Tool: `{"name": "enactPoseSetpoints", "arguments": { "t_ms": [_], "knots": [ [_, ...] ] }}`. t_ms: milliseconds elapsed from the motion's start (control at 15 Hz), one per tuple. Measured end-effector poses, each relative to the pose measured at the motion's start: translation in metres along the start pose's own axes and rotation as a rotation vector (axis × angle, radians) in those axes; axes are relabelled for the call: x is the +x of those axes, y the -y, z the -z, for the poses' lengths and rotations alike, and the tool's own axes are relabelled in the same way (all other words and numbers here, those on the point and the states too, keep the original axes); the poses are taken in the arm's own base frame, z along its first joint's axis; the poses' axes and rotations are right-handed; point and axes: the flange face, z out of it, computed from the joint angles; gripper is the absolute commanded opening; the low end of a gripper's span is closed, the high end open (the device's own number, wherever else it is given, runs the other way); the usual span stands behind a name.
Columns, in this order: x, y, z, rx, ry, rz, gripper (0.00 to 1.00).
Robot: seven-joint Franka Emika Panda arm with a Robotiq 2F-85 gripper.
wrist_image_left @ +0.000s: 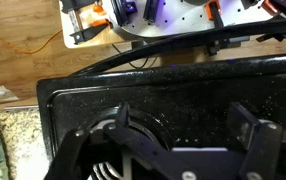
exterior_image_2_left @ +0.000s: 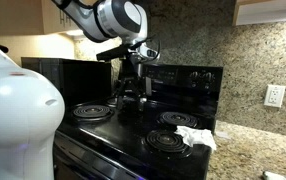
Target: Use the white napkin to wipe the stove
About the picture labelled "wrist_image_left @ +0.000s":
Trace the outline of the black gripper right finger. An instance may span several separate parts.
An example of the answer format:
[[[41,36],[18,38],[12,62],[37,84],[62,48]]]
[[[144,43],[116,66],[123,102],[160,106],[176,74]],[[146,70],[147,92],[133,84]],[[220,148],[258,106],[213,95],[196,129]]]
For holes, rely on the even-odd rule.
[[[248,150],[260,121],[243,105],[232,102],[227,112],[227,127],[242,146]]]

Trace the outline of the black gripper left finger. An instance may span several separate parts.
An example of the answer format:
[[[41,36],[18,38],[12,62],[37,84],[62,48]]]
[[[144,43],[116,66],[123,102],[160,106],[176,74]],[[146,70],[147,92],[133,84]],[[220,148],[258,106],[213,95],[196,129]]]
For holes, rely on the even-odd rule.
[[[127,102],[122,102],[120,104],[115,120],[117,127],[127,128],[129,126],[129,120],[130,120],[129,109],[130,106]]]

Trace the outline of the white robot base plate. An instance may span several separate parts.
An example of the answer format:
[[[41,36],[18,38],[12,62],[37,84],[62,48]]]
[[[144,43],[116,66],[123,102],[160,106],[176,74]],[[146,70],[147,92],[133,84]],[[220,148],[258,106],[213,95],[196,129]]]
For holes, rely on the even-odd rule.
[[[104,0],[116,29],[137,37],[160,38],[215,27],[210,5],[222,26],[271,20],[281,14],[274,2],[286,0]]]

